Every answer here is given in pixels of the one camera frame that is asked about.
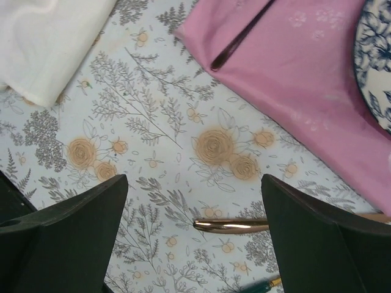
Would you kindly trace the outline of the white cloth napkin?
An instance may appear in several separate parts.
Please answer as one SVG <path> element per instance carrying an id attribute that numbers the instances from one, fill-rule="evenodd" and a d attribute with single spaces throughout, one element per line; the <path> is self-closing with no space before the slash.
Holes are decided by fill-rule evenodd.
<path id="1" fill-rule="evenodd" d="M 115 1 L 1 1 L 1 89 L 51 107 Z"/>

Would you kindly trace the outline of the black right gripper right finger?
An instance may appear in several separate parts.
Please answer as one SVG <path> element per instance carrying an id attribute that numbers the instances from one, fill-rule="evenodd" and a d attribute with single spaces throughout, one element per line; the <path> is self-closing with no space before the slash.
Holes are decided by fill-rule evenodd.
<path id="1" fill-rule="evenodd" d="M 285 292 L 390 292 L 390 225 L 261 179 Z"/>

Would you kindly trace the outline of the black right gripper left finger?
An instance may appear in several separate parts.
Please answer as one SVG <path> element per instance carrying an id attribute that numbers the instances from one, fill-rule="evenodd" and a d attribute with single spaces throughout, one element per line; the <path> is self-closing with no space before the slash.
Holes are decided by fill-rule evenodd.
<path id="1" fill-rule="evenodd" d="M 36 210 L 1 177 L 1 291 L 108 292 L 104 282 L 128 193 L 116 175 Z"/>

